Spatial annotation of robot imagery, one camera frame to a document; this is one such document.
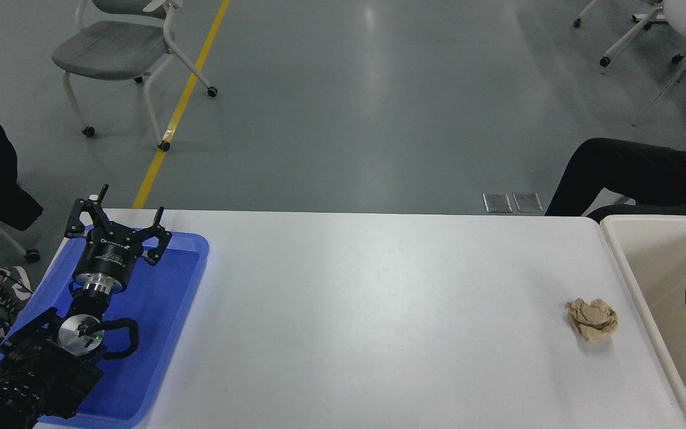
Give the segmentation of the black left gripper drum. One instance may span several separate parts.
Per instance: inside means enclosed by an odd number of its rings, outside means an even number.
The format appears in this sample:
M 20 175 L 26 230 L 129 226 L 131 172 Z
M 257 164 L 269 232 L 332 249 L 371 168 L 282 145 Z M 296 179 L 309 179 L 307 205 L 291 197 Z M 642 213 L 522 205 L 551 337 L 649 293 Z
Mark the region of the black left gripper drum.
M 141 243 L 126 242 L 119 233 L 108 237 L 102 231 L 92 230 L 86 237 L 85 249 L 79 258 L 78 283 L 86 283 L 98 275 L 104 275 L 117 284 L 126 284 L 141 254 Z

